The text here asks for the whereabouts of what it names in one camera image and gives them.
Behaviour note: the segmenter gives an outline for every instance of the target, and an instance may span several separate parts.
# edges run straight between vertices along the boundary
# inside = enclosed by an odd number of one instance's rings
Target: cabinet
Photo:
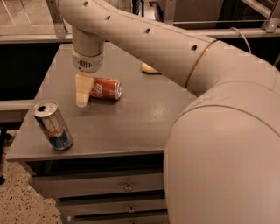
[[[32,106],[7,156],[30,174],[29,184],[73,223],[165,224],[164,147],[172,124],[195,97],[162,75],[141,72],[141,61],[105,44],[96,76],[122,83],[118,101],[75,105],[72,45],[61,45],[38,91],[58,102],[73,136],[71,149],[51,148]]]

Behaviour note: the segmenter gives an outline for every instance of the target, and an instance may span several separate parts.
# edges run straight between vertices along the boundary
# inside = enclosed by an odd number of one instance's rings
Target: energy drink can
[[[72,146],[74,141],[56,101],[38,102],[33,108],[33,115],[55,150],[64,151]]]
[[[94,78],[90,94],[95,98],[118,100],[122,95],[122,84],[119,80]]]

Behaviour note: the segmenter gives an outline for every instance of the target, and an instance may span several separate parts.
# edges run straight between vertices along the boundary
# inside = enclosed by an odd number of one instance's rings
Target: red soda can
[[[122,84],[119,80],[94,78],[90,94],[95,98],[118,100],[122,95]]]

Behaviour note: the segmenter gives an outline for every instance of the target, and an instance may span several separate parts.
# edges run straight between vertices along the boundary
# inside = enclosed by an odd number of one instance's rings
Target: floor
[[[145,5],[146,18],[153,19],[153,11],[154,7]],[[0,224],[62,223],[54,199],[44,199],[28,185],[30,175],[19,163],[4,162],[2,172],[5,182],[0,185]]]

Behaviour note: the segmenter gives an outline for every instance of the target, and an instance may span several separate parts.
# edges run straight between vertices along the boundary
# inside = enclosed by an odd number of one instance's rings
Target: drawer knob
[[[134,210],[134,208],[133,208],[133,206],[130,206],[130,208],[129,208],[129,211],[128,211],[130,214],[133,214],[134,212],[135,212],[135,210]]]
[[[130,185],[130,183],[126,183],[126,186],[123,188],[125,192],[129,193],[132,192],[133,187]]]

